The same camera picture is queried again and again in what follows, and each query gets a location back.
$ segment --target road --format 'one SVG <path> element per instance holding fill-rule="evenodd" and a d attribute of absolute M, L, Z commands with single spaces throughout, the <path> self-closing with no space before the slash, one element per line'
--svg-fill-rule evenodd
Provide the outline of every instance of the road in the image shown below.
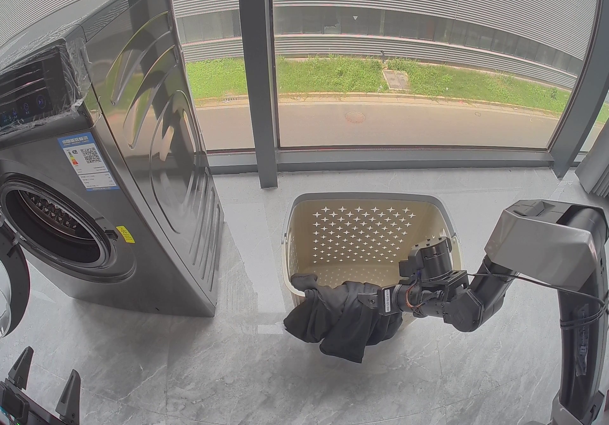
<path fill-rule="evenodd" d="M 197 110 L 208 149 L 253 147 L 249 105 Z M 541 111 L 461 102 L 349 97 L 279 103 L 281 146 L 545 147 L 558 123 Z M 596 139 L 595 126 L 587 145 Z"/>

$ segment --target black clothing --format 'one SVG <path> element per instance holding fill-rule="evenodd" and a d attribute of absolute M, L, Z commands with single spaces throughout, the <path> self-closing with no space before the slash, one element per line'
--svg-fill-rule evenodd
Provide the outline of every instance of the black clothing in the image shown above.
<path fill-rule="evenodd" d="M 361 362 L 364 348 L 392 338 L 402 324 L 402 314 L 381 316 L 362 304 L 359 293 L 376 293 L 379 286 L 346 281 L 336 288 L 319 286 L 317 275 L 293 275 L 294 288 L 306 301 L 283 321 L 285 329 L 305 342 L 320 342 L 329 356 Z"/>

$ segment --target white plastic basket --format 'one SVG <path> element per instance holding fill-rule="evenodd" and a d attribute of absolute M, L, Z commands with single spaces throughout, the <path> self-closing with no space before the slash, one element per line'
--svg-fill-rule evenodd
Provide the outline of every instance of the white plastic basket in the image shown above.
<path fill-rule="evenodd" d="M 461 269 L 459 241 L 435 197 L 393 193 L 311 193 L 294 200 L 281 243 L 283 277 L 294 306 L 305 298 L 290 277 L 315 273 L 321 285 L 345 281 L 398 283 L 398 262 L 428 238 L 450 237 L 453 268 Z"/>

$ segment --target gray tile floor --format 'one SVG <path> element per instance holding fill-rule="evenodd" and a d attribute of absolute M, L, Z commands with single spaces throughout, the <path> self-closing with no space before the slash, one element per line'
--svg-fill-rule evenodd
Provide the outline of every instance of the gray tile floor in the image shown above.
<path fill-rule="evenodd" d="M 32 269 L 24 322 L 0 341 L 2 373 L 34 347 L 28 393 L 54 409 L 82 376 L 83 425 L 519 424 L 548 421 L 559 386 L 555 291 L 516 281 L 501 311 L 461 334 L 421 319 L 366 350 L 363 364 L 321 354 L 282 330 L 292 308 L 280 237 L 292 201 L 318 191 L 425 193 L 446 205 L 476 270 L 501 210 L 524 198 L 589 198 L 570 172 L 417 170 L 217 177 L 226 211 L 213 319 L 162 317 L 72 300 Z M 603 387 L 609 387 L 607 376 Z"/>

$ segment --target front-loading washing machine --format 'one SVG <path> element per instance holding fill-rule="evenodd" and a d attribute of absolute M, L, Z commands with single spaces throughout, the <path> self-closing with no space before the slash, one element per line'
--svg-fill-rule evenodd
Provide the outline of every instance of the front-loading washing machine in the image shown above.
<path fill-rule="evenodd" d="M 171 0 L 81 0 L 0 48 L 0 210 L 0 248 L 75 299 L 214 314 L 224 214 Z"/>

